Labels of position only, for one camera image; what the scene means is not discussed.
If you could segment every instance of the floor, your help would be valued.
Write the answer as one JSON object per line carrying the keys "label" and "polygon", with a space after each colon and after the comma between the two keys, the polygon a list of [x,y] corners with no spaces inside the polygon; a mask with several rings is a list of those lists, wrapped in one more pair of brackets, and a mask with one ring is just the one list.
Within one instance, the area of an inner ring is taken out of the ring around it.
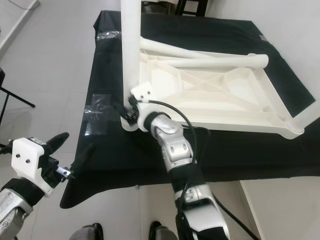
{"label": "floor", "polygon": [[[31,109],[10,98],[0,128],[0,142],[20,137],[46,141],[69,132],[70,138],[54,154],[63,166],[75,157],[95,50],[93,24],[100,10],[119,10],[118,0],[42,0],[0,65],[4,88],[36,105]],[[5,96],[0,93],[0,106]],[[0,158],[0,186],[15,173],[10,156]],[[20,240],[69,239],[74,231],[94,222],[102,224],[107,240],[146,240],[149,225],[161,221],[173,231],[176,208],[170,185],[151,185],[105,191],[71,209],[59,203],[66,183],[40,201],[18,234]],[[211,183],[217,197],[247,226],[246,204],[236,182]],[[228,216],[231,239],[250,237]]]}

